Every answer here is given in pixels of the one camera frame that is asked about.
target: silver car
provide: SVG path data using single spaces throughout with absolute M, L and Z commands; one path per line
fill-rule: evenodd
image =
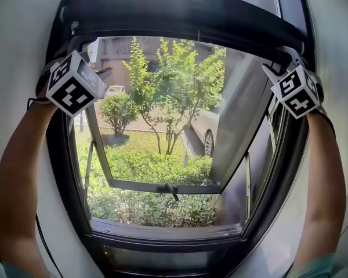
M 219 107 L 211 108 L 209 111 L 200 109 L 199 115 L 191 121 L 191 126 L 204 145 L 204 152 L 208 156 L 213 156 L 214 153 L 218 122 Z
M 118 93 L 124 93 L 124 92 L 125 92 L 125 86 L 110 86 L 104 96 L 105 98 L 107 98 L 110 96 L 114 96 Z

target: sleeve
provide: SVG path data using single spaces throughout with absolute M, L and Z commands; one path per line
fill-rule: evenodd
M 24 270 L 18 269 L 10 262 L 2 262 L 7 278 L 34 278 L 33 275 Z
M 330 278 L 335 254 L 317 258 L 288 275 L 288 278 Z

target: fiducial marker cube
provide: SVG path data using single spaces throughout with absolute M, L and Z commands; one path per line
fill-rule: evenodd
M 314 76 L 299 65 L 271 89 L 280 103 L 298 119 L 320 105 L 316 83 Z
M 76 50 L 50 71 L 46 97 L 71 117 L 104 97 L 106 84 Z

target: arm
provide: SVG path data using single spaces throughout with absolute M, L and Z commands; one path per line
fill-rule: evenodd
M 335 135 L 319 114 L 308 114 L 310 166 L 307 211 L 291 272 L 334 253 L 346 209 L 346 187 Z
M 34 277 L 49 277 L 35 231 L 37 164 L 54 105 L 33 104 L 0 161 L 0 256 Z

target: open window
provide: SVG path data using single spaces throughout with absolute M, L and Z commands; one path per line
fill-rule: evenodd
M 95 70 L 113 69 L 104 100 L 74 120 L 57 112 L 47 134 L 63 202 L 101 269 L 226 272 L 235 265 L 227 259 L 242 260 L 266 231 L 307 133 L 262 71 L 291 62 L 277 47 L 304 52 L 304 36 L 277 9 L 242 0 L 62 1 L 49 57 L 75 36 L 93 38 Z

